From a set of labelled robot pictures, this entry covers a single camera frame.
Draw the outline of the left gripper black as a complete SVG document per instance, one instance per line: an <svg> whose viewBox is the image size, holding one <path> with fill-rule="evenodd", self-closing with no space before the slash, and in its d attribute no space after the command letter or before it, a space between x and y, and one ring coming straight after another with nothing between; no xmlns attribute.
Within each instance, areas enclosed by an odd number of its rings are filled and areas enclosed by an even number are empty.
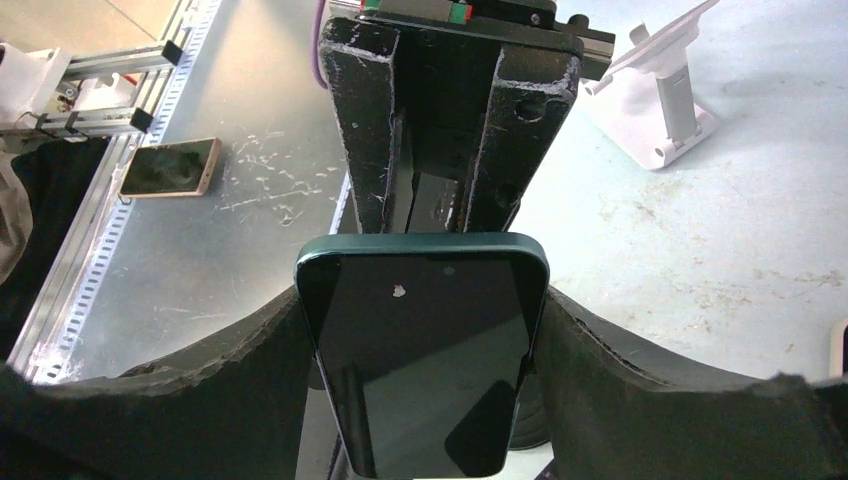
<svg viewBox="0 0 848 480"><path fill-rule="evenodd" d="M331 3L331 14L345 17L325 23L319 57L361 233L385 233L390 228L399 44L397 30L366 21L517 44L503 46L495 63L461 214L463 232L497 232L509 229L570 113L581 59L582 76L589 80L601 79L612 63L614 34L590 28L583 14L562 23L556 13L554 1ZM564 51L573 39L582 49L580 57Z"/></svg>

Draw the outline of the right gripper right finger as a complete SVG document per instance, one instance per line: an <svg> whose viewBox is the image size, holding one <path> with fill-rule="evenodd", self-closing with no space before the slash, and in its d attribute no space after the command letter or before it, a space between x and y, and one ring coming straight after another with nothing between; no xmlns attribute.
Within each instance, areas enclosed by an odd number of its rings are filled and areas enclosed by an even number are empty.
<svg viewBox="0 0 848 480"><path fill-rule="evenodd" d="M556 289L533 361L558 479L843 479L847 380L710 366Z"/></svg>

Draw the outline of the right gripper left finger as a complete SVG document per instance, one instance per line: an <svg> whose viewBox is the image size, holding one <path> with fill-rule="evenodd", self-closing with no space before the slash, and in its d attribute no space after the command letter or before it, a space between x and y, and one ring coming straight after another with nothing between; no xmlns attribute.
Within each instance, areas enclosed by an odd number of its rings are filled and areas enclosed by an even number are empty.
<svg viewBox="0 0 848 480"><path fill-rule="evenodd" d="M287 289L116 378L35 385L1 368L5 479L292 479L312 347Z"/></svg>

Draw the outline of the black phone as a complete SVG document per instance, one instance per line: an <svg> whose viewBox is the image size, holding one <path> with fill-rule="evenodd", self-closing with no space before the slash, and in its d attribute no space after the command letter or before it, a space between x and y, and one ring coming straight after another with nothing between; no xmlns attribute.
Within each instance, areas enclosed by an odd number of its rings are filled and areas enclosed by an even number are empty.
<svg viewBox="0 0 848 480"><path fill-rule="evenodd" d="M294 285L355 474L502 470L549 276L542 245L515 232L333 234L301 248Z"/></svg>

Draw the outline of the black round base phone stand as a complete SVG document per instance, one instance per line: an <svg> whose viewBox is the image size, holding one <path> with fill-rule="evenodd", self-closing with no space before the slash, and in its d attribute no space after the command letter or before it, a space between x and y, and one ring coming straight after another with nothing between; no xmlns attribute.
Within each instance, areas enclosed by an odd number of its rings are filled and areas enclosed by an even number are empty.
<svg viewBox="0 0 848 480"><path fill-rule="evenodd" d="M410 171L406 233L462 233L466 189L477 158L473 132L403 121L402 166ZM518 394L510 449L528 450L550 440L538 377L529 373Z"/></svg>

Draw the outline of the phone with white case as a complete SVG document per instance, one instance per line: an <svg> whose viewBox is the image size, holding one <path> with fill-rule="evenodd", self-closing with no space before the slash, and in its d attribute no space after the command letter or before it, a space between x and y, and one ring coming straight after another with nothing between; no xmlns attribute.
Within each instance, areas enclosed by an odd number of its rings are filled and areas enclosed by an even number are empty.
<svg viewBox="0 0 848 480"><path fill-rule="evenodd" d="M848 320L844 318L830 332L828 374L831 378L847 374L847 324Z"/></svg>

